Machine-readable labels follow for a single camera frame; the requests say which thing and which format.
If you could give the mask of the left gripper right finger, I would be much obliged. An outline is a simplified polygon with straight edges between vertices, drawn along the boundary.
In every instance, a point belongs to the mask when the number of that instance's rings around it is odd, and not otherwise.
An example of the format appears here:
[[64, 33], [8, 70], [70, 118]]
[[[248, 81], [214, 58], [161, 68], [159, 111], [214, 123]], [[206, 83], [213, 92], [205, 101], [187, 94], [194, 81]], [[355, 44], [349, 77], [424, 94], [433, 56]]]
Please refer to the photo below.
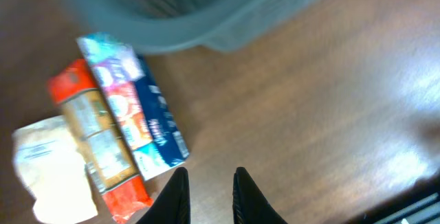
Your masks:
[[287, 224], [244, 167], [234, 173], [232, 196], [234, 224]]

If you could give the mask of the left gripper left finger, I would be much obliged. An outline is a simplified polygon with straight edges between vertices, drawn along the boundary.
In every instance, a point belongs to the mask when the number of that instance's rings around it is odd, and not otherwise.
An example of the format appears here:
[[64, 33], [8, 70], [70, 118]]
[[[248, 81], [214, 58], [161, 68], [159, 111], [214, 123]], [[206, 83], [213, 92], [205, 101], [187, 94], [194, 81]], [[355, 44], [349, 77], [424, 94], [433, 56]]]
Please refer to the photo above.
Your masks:
[[188, 171], [177, 168], [154, 204], [137, 224], [190, 224]]

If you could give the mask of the Kleenex tissue multipack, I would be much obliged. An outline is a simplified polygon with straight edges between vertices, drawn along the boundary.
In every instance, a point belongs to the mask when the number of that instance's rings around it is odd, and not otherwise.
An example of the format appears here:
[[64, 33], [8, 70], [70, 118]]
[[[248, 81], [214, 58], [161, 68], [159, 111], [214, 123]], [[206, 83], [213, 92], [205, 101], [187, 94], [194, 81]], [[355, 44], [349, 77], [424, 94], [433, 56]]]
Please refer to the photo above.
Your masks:
[[107, 34], [77, 44], [145, 180], [182, 165], [189, 150], [142, 56]]

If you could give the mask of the beige pouch with label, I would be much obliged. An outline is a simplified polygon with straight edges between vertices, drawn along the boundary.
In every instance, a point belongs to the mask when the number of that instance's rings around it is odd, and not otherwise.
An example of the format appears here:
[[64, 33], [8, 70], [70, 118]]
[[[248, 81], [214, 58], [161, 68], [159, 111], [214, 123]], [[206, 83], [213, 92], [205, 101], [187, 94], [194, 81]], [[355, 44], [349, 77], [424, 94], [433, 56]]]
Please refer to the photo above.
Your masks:
[[98, 215], [85, 161], [61, 115], [18, 128], [13, 166], [34, 197], [33, 213], [42, 223], [80, 223]]

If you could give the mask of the orange pasta packet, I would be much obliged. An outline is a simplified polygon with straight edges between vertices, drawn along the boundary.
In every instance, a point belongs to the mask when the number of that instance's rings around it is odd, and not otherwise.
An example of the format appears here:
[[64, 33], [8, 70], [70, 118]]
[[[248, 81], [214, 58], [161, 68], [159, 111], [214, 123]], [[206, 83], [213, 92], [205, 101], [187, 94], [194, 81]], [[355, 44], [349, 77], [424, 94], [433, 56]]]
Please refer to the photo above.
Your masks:
[[144, 183], [84, 59], [77, 59], [48, 81], [87, 171], [116, 223], [152, 206]]

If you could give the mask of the grey plastic basket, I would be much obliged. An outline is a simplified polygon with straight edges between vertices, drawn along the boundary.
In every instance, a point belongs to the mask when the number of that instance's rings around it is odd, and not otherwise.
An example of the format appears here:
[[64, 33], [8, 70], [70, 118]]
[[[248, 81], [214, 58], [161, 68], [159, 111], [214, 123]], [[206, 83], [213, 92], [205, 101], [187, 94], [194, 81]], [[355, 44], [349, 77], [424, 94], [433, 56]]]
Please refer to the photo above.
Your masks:
[[318, 0], [68, 0], [80, 19], [145, 54], [241, 48]]

